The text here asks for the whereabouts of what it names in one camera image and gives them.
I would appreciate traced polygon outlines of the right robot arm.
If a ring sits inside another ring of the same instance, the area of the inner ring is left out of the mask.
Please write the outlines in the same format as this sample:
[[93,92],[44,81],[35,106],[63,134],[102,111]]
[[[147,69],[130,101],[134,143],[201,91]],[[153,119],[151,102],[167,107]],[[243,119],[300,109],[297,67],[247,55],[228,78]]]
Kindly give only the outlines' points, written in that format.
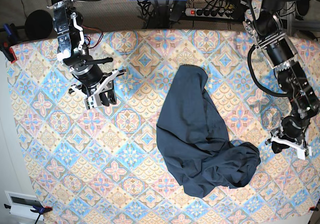
[[93,59],[83,27],[83,16],[73,5],[75,0],[51,0],[53,27],[57,32],[57,59],[80,82],[73,84],[69,94],[82,97],[87,110],[117,103],[114,79],[126,70],[114,69],[106,73],[101,64],[111,63],[113,58]]

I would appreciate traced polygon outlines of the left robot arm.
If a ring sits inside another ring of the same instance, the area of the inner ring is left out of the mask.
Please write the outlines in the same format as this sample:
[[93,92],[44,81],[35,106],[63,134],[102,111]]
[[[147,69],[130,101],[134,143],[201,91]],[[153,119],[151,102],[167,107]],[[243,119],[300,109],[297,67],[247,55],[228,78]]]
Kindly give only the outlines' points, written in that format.
[[[278,12],[286,2],[297,0],[247,0],[249,10],[243,22],[254,45],[250,48],[247,63],[256,86],[273,97],[286,97],[291,104],[291,113],[282,118],[279,127],[271,130],[266,140],[277,154],[289,147],[296,150],[297,157],[304,160],[312,155],[308,145],[308,128],[312,117],[320,111],[320,102],[310,86],[296,55],[298,53],[283,30]],[[273,92],[262,86],[253,71],[252,53],[261,51],[274,71],[282,93]]]

